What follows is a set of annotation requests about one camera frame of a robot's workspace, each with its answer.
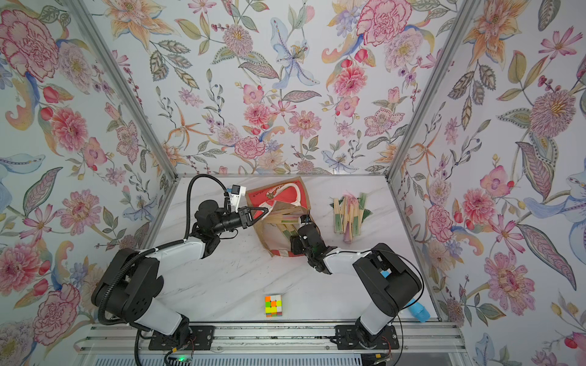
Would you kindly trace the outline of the red burlap tote bag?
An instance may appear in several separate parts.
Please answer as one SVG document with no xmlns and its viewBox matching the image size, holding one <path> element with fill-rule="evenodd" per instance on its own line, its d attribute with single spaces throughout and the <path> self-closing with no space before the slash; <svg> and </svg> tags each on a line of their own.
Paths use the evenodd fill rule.
<svg viewBox="0 0 586 366">
<path fill-rule="evenodd" d="M 310 213 L 311 202 L 301 178 L 279 181 L 246 193 L 247 204 L 265 208 L 268 214 L 253 226 L 270 256 L 294 257 L 291 238 L 298 234 L 301 216 Z"/>
</svg>

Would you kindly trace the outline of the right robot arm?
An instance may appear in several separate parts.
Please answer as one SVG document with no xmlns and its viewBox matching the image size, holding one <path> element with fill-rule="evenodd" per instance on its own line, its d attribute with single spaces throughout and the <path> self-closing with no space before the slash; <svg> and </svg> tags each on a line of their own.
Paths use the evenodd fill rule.
<svg viewBox="0 0 586 366">
<path fill-rule="evenodd" d="M 360 279 L 371 302 L 356 321 L 354 333 L 368 346 L 424 291 L 417 267 L 384 243 L 362 252 L 328 246 L 313 222 L 302 224 L 290 243 L 291 252 L 305 256 L 314 270 Z"/>
</svg>

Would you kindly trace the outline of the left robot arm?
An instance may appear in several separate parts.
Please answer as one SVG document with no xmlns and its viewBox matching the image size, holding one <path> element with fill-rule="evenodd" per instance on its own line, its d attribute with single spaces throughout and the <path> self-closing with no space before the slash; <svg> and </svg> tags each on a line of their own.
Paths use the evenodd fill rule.
<svg viewBox="0 0 586 366">
<path fill-rule="evenodd" d="M 222 233 L 252 227 L 268 213 L 266 207 L 231 211 L 219 207 L 216 201 L 203 201 L 185 238 L 143 251 L 118 251 L 92 293 L 99 323 L 129 324 L 139 330 L 186 338 L 190 334 L 189 318 L 157 299 L 166 285 L 172 284 L 164 275 L 209 257 L 221 243 Z"/>
</svg>

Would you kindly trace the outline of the pink green folding fan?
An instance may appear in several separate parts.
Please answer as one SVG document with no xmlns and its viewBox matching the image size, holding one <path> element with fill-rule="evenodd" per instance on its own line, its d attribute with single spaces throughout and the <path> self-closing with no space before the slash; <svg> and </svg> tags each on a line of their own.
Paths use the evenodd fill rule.
<svg viewBox="0 0 586 366">
<path fill-rule="evenodd" d="M 305 216 L 303 213 L 276 213 L 270 214 L 266 217 L 263 222 L 266 224 L 281 224 L 281 225 L 299 225 L 301 223 L 301 217 Z"/>
</svg>

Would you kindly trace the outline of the rubik's cube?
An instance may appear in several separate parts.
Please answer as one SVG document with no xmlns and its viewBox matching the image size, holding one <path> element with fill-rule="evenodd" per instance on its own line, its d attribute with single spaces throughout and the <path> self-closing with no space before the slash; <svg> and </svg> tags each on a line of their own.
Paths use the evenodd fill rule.
<svg viewBox="0 0 586 366">
<path fill-rule="evenodd" d="M 266 317 L 281 317 L 283 313 L 282 295 L 275 294 L 265 296 L 265 316 Z"/>
</svg>

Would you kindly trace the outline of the blue object right edge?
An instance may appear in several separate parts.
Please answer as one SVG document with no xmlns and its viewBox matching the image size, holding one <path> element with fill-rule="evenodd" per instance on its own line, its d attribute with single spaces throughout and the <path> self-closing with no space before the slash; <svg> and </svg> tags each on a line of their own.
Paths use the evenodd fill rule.
<svg viewBox="0 0 586 366">
<path fill-rule="evenodd" d="M 412 300 L 406 307 L 409 313 L 412 315 L 420 323 L 426 323 L 430 320 L 430 313 L 428 312 L 427 308 L 424 305 Z"/>
</svg>

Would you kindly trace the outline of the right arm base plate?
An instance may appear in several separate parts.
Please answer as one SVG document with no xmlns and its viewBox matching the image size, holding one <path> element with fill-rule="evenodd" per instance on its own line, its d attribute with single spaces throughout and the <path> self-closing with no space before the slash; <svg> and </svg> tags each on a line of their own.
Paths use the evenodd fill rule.
<svg viewBox="0 0 586 366">
<path fill-rule="evenodd" d="M 394 326 L 385 326 L 377 334 L 371 334 L 360 324 L 338 325 L 334 327 L 333 342 L 339 350 L 383 350 L 400 349 L 399 339 Z"/>
</svg>

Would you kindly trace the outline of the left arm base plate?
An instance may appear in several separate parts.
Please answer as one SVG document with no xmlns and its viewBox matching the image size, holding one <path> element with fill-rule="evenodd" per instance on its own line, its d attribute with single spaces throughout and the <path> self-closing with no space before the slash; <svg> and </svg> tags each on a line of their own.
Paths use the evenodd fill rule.
<svg viewBox="0 0 586 366">
<path fill-rule="evenodd" d="M 206 325 L 180 326 L 170 335 L 154 332 L 148 349 L 150 351 L 209 351 L 212 348 L 215 327 Z"/>
</svg>

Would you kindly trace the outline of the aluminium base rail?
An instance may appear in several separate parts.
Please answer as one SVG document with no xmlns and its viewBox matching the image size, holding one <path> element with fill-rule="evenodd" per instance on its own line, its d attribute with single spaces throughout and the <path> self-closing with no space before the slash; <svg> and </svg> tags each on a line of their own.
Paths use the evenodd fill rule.
<svg viewBox="0 0 586 366">
<path fill-rule="evenodd" d="M 196 329 L 211 326 L 211 334 L 197 332 L 209 343 L 203 355 L 259 354 L 259 353 L 334 353 L 337 346 L 333 338 L 338 326 L 355 326 L 353 321 L 280 321 L 276 319 L 245 322 L 198 322 Z M 452 323 L 418 323 L 398 321 L 392 323 L 400 350 L 408 353 L 465 353 L 465 342 Z M 91 326 L 73 349 L 80 355 L 125 354 L 134 349 L 136 330 L 130 326 Z"/>
</svg>

